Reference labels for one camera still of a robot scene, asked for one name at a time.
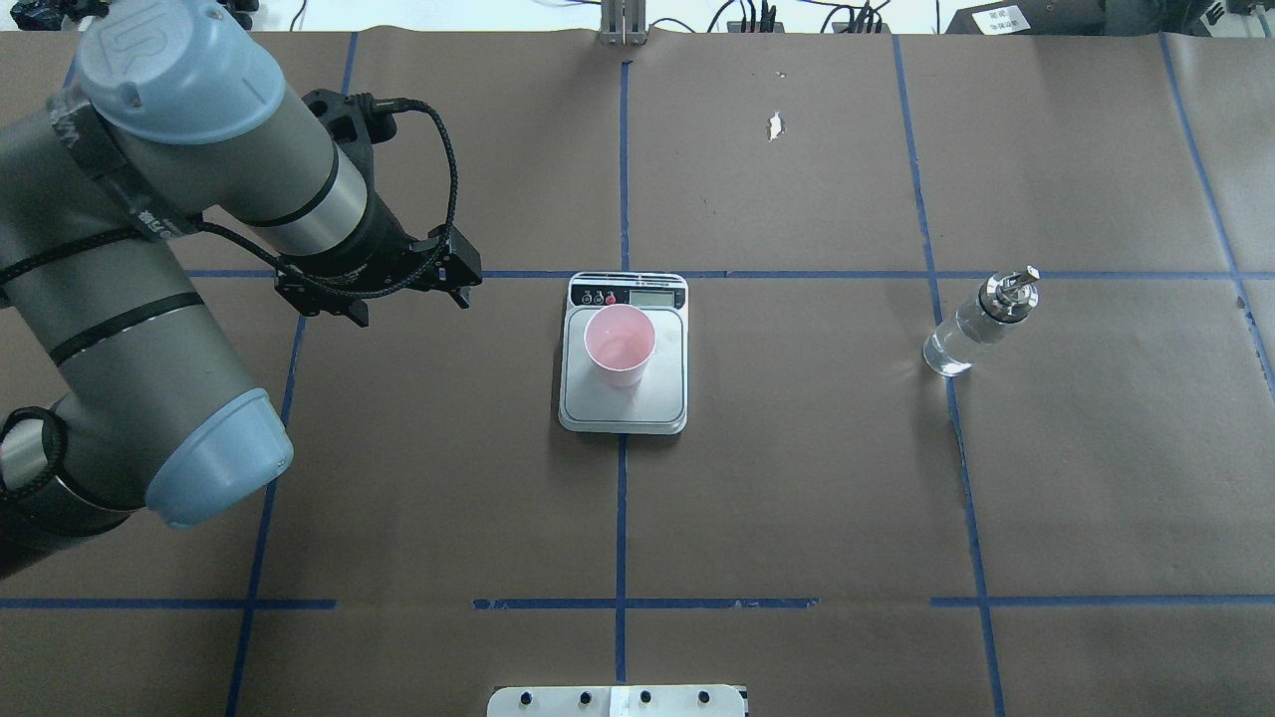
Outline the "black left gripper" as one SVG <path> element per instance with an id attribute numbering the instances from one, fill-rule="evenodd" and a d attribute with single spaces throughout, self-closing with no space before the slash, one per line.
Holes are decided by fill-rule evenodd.
<path id="1" fill-rule="evenodd" d="M 462 310 L 472 306 L 472 290 L 483 282 L 481 253 L 459 228 L 442 223 L 425 239 L 413 237 L 379 198 L 337 248 L 284 260 L 339 292 L 395 292 L 397 283 L 413 277 L 407 290 L 446 292 Z M 275 292 L 302 316 L 329 314 L 360 328 L 370 325 L 363 299 L 338 299 L 301 283 L 277 283 Z"/>

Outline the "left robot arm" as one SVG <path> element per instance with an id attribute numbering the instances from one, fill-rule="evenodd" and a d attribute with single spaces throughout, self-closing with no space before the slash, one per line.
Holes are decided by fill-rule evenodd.
<path id="1" fill-rule="evenodd" d="M 3 577 L 136 510 L 201 522 L 293 445 L 171 250 L 209 233 L 269 265 L 300 315 L 368 325 L 402 290 L 468 306 L 481 254 L 419 100 L 312 91 L 217 1 L 82 1 L 76 78 L 3 128 L 3 305 L 68 383 L 3 422 Z"/>

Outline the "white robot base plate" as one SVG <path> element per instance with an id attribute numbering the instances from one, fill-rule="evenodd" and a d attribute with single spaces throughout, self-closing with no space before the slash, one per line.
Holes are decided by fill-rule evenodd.
<path id="1" fill-rule="evenodd" d="M 750 716 L 747 688 L 731 684 L 505 686 L 487 716 Z"/>

